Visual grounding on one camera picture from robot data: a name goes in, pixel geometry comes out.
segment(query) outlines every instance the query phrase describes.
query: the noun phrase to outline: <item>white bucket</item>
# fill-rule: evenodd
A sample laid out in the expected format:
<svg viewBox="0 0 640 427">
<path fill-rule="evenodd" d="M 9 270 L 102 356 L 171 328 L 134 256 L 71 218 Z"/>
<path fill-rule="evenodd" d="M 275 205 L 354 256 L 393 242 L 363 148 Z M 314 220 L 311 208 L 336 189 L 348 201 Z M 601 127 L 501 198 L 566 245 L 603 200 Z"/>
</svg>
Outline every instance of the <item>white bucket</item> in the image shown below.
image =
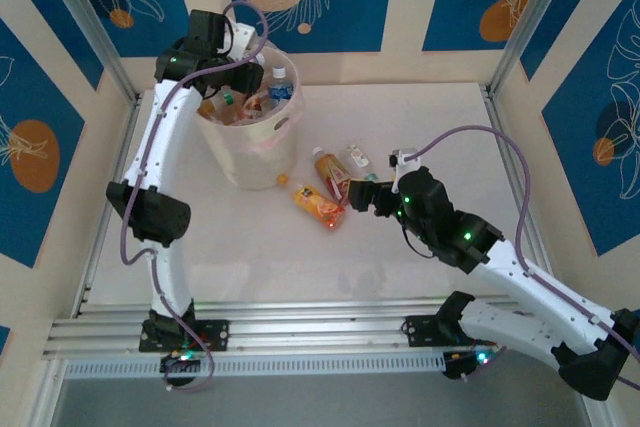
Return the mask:
<svg viewBox="0 0 640 427">
<path fill-rule="evenodd" d="M 196 115 L 196 122 L 222 172 L 243 189 L 260 190 L 277 184 L 296 162 L 296 130 L 304 99 L 298 71 L 278 49 L 264 47 L 265 72 L 283 66 L 294 85 L 293 97 L 277 113 L 251 125 L 221 125 Z"/>
</svg>

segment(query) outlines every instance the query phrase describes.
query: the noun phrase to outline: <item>white table surface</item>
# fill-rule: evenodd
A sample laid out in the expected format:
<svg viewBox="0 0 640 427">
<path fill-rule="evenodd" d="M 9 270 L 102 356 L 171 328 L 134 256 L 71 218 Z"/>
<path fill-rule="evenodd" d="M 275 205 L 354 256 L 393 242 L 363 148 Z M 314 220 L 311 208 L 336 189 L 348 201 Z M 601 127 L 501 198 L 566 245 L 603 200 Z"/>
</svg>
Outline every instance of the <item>white table surface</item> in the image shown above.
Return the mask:
<svg viewBox="0 0 640 427">
<path fill-rule="evenodd" d="M 356 142 L 379 177 L 388 180 L 392 171 L 386 164 L 392 150 L 423 147 L 459 125 L 490 125 L 477 84 L 317 86 L 303 87 L 303 93 L 307 108 L 300 121 L 293 175 L 320 188 L 311 161 L 316 146 L 337 153 Z M 150 97 L 145 96 L 130 157 L 142 136 Z M 422 163 L 445 184 L 457 209 L 484 217 L 513 239 L 518 211 L 493 136 L 457 134 L 423 156 Z M 446 297 L 453 290 L 502 294 L 437 260 L 415 255 L 393 219 L 349 208 L 344 224 L 329 232 L 277 187 L 260 192 L 236 188 L 195 126 L 184 145 L 180 169 L 176 197 L 192 209 L 183 241 L 196 301 L 409 299 Z M 120 222 L 114 212 L 88 301 L 148 304 L 146 263 L 126 267 L 120 262 Z M 130 255 L 138 247 L 130 237 Z"/>
</svg>

